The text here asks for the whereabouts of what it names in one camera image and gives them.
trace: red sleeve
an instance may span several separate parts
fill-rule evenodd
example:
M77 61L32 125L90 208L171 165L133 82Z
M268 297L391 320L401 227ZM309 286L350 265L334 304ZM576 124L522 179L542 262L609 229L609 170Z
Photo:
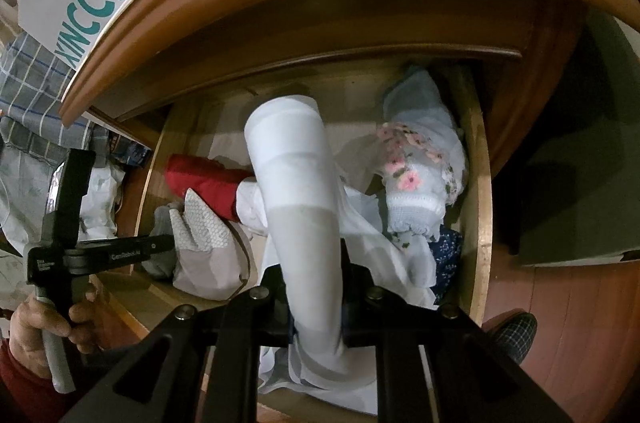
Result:
M50 379L37 377L18 363L7 340L0 344L0 380L31 423L58 423L70 408L72 400L58 394Z
M253 176L242 169L227 169L214 159L172 154L169 156L164 178L171 191L184 199L188 189L217 215L229 221L240 222L236 212L236 191L244 179Z

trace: handle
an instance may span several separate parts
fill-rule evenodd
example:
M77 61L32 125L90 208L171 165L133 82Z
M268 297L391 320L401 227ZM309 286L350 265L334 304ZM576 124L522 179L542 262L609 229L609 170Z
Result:
M80 302L87 291L89 285L88 277L79 277L73 279L71 282L71 289L73 293L73 303ZM37 288L36 298L44 304L49 304L56 308L55 303L49 299L46 290L43 288ZM65 318L68 319L68 312L62 313ZM50 333L49 331L42 332L42 342L44 344L45 355L47 356L47 363L51 371L51 379L53 387L56 392L60 394L69 394L76 390L76 383L73 379L70 363L79 365L80 356L76 347L66 339Z

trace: human hand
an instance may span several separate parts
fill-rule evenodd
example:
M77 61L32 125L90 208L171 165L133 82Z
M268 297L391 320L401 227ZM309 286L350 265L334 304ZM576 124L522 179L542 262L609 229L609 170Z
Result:
M36 299L31 294L20 304L11 317L9 349L14 358L38 377L51 378L47 356L42 342L42 330L59 337L68 338L81 353L89 354L95 349L95 305L96 291L93 286L86 293L86 300L69 310L69 318L78 324L71 328L55 309Z

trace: red sock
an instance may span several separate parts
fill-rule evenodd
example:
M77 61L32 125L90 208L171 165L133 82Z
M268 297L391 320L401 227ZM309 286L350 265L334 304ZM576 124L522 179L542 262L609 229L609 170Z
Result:
M164 171L164 178L174 194L184 199L187 189L193 189L217 215L236 222L239 221L236 213L238 185L253 175L246 170L226 169L214 159L186 154L172 154Z

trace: plaid slipper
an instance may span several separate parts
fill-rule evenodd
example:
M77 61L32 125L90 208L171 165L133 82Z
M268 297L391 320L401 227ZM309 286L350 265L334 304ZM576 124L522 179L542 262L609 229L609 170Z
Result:
M533 345L538 321L531 313L523 312L503 322L494 332L494 342L513 361L520 365Z

